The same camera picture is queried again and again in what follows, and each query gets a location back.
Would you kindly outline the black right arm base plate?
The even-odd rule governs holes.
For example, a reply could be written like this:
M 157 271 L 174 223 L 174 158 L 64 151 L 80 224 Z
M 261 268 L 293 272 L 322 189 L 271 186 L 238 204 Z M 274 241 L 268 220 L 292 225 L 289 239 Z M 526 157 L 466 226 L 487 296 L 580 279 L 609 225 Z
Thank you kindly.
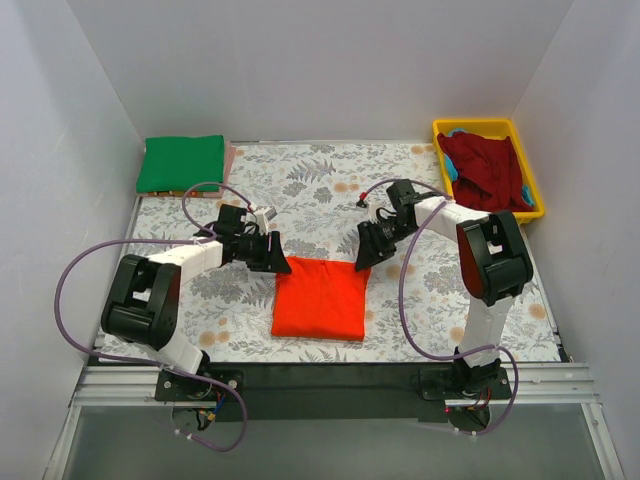
M 428 364 L 411 377 L 425 400 L 467 400 L 491 392 L 491 400 L 508 400 L 512 389 L 504 368 L 482 373 L 463 373 L 452 364 Z

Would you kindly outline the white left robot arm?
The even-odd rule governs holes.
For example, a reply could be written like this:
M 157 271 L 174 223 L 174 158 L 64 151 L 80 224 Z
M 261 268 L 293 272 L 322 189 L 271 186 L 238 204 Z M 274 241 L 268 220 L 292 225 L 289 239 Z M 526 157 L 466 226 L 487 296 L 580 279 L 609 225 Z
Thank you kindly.
M 258 273 L 290 274 L 280 233 L 269 228 L 276 209 L 253 211 L 231 205 L 198 228 L 184 245 L 151 256 L 126 255 L 117 267 L 101 316 L 102 330 L 145 350 L 163 366 L 182 371 L 178 387 L 193 400 L 213 386 L 202 366 L 208 357 L 178 331 L 182 288 L 191 280 L 233 261 Z

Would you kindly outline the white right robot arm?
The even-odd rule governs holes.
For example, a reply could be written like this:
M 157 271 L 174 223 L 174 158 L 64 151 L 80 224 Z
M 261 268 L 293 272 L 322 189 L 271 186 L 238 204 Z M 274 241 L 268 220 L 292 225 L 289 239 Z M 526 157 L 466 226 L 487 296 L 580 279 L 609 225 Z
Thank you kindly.
M 368 213 L 357 226 L 357 271 L 380 264 L 408 239 L 415 245 L 431 230 L 456 243 L 463 284 L 470 296 L 463 338 L 449 356 L 431 355 L 435 372 L 420 381 L 439 397 L 475 397 L 506 379 L 500 341 L 517 296 L 533 278 L 533 265 L 518 223 L 510 211 L 488 213 L 457 204 L 449 195 L 416 191 L 410 179 L 383 181 L 391 210 L 376 207 L 361 193 L 356 203 Z

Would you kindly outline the orange t shirt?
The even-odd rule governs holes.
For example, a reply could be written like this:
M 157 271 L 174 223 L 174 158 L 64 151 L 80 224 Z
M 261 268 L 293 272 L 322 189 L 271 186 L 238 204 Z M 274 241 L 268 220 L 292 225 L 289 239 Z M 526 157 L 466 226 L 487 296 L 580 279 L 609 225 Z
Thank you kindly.
M 271 334 L 275 337 L 361 342 L 371 271 L 353 263 L 290 257 L 278 274 Z

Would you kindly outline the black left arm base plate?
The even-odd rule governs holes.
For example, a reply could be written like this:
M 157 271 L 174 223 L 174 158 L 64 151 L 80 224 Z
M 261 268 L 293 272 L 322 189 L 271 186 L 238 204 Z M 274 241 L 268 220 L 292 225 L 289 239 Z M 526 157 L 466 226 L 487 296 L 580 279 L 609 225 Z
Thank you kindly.
M 162 370 L 158 375 L 154 399 L 159 402 L 216 402 L 223 397 L 234 399 L 227 392 L 227 387 L 238 393 L 242 392 L 244 373 L 241 370 L 206 367 L 200 375 L 213 378 L 216 384 Z

